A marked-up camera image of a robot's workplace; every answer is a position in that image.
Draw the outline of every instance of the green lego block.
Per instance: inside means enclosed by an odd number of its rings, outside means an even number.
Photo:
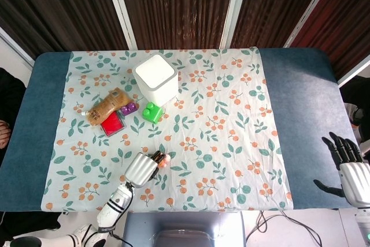
[[[143,110],[143,118],[154,124],[158,123],[158,120],[160,119],[162,114],[162,108],[158,107],[152,102],[149,102]]]

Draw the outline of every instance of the robot finger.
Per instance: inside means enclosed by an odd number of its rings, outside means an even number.
[[[333,132],[329,132],[329,135],[334,140],[336,150],[338,151],[338,154],[342,158],[343,163],[350,162],[348,155],[347,155],[346,148],[344,147],[343,142],[341,141],[340,137],[336,136]]]
[[[164,161],[165,158],[166,158],[166,155],[161,153],[161,156],[157,159],[157,163],[161,164]]]
[[[326,137],[321,137],[323,142],[328,146],[329,151],[331,153],[331,157],[335,163],[336,169],[339,170],[339,165],[343,163],[343,159],[339,155],[336,146]]]
[[[339,153],[341,154],[342,157],[345,158],[345,162],[353,162],[353,159],[352,159],[350,153],[348,152],[349,150],[346,146],[347,145],[346,141],[340,136],[338,136],[338,139],[339,139],[341,145],[343,146],[340,149],[338,149]]]
[[[358,146],[350,139],[346,139],[346,142],[351,146],[354,156],[356,158],[356,162],[364,162],[361,157],[361,151]]]
[[[159,168],[157,167],[157,168],[154,170],[154,172],[152,173],[152,175],[150,176],[150,179],[149,179],[149,180],[152,180],[152,179],[156,176],[156,174],[158,173],[158,171],[159,171]]]
[[[326,186],[325,184],[323,184],[321,181],[317,180],[317,179],[314,179],[313,180],[313,183],[319,188],[321,189],[323,192],[326,192],[326,193],[329,193],[329,194],[333,194],[333,195],[336,195],[338,197],[342,197],[344,198],[345,197],[345,194],[343,192],[343,189],[341,188],[336,188],[336,187],[329,187],[329,186]]]
[[[159,159],[161,158],[161,152],[158,150],[156,151],[152,156],[151,159],[153,159],[156,163],[158,163]]]
[[[169,163],[170,160],[171,160],[171,156],[169,156],[168,154],[164,154],[163,158],[161,159],[161,162],[158,163],[158,167],[159,168],[166,168],[167,163]]]
[[[341,141],[343,142],[343,145],[344,145],[344,146],[345,146],[345,148],[346,148],[346,152],[347,152],[347,154],[348,154],[349,160],[350,160],[351,162],[357,162],[357,158],[356,158],[356,156],[354,155],[353,149],[352,149],[352,147],[348,144],[347,140],[345,140],[345,139],[343,139],[343,138],[341,137]]]

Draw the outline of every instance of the brown curtain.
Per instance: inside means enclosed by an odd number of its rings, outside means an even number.
[[[283,47],[311,0],[243,0],[231,47]]]
[[[112,0],[0,0],[0,26],[32,58],[127,49]]]
[[[125,0],[139,49],[219,48],[230,0]]]
[[[370,0],[320,0],[291,46],[322,49],[341,78],[370,54]]]

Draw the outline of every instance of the white wall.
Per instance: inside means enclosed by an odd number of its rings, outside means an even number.
[[[358,75],[364,78],[370,78],[370,65],[363,69]]]
[[[6,69],[10,74],[22,80],[27,87],[31,70],[23,62],[24,60],[0,38],[0,68]]]

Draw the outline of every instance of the purple block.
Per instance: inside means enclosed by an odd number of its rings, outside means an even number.
[[[126,106],[121,107],[121,112],[123,115],[127,116],[128,114],[131,114],[132,112],[137,111],[136,105],[133,102],[130,102]]]

